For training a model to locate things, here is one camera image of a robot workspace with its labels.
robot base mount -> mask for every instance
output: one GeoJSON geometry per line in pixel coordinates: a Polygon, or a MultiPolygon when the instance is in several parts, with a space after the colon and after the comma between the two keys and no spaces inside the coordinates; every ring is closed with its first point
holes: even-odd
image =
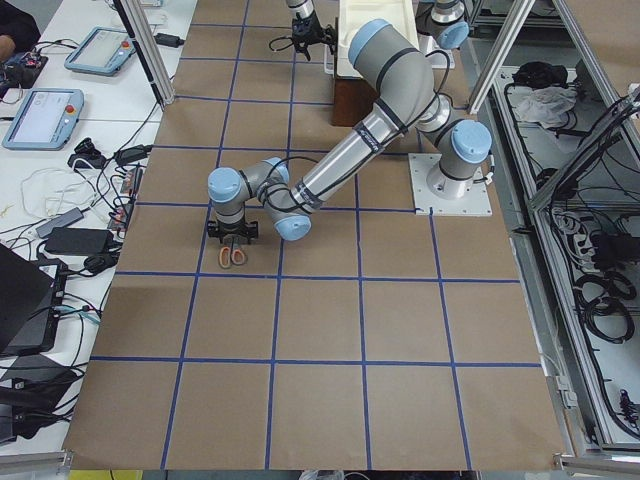
{"type": "MultiPolygon", "coordinates": [[[[411,187],[416,215],[429,215],[433,211],[433,215],[436,216],[490,217],[492,214],[491,203],[484,182],[470,182],[469,190],[462,198],[456,200],[441,198],[431,191],[427,185],[427,175],[440,161],[440,157],[439,154],[412,153],[409,155],[411,187]]],[[[473,178],[480,180],[483,176],[482,171],[478,168],[473,178]]]]}

screen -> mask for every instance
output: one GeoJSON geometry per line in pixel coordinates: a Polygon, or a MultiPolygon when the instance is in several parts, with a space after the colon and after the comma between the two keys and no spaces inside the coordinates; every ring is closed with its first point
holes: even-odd
{"type": "Polygon", "coordinates": [[[60,124],[69,92],[36,92],[22,113],[11,140],[20,143],[49,143],[60,124]]]}
{"type": "Polygon", "coordinates": [[[126,39],[127,34],[124,32],[99,30],[89,39],[73,63],[104,68],[126,39]]]}

brown paper surface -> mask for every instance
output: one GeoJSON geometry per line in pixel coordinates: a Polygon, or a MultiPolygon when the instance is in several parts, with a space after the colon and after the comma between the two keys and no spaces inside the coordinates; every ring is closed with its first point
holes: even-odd
{"type": "MultiPolygon", "coordinates": [[[[319,160],[349,132],[329,125],[321,65],[268,49],[286,15],[198,4],[65,442],[74,467],[550,468],[562,445],[499,205],[414,215],[415,132],[303,240],[281,242],[249,202],[248,264],[217,265],[208,172],[319,160]]],[[[466,102],[459,57],[445,90],[466,102]]],[[[293,163],[292,180],[309,168],[293,163]]]]}

orange-handled scissors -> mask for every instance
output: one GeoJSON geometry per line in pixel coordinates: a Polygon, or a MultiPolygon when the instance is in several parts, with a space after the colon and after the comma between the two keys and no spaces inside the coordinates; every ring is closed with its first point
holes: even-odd
{"type": "Polygon", "coordinates": [[[220,252],[218,253],[220,268],[228,270],[233,265],[240,266],[245,263],[247,263],[247,254],[242,250],[238,239],[232,236],[231,241],[225,240],[225,244],[220,247],[220,252]]]}

laptop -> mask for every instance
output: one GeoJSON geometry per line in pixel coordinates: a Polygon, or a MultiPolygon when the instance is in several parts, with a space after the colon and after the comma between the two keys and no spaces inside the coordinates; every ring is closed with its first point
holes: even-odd
{"type": "Polygon", "coordinates": [[[60,260],[29,262],[0,245],[0,356],[53,348],[66,277],[60,260]]]}

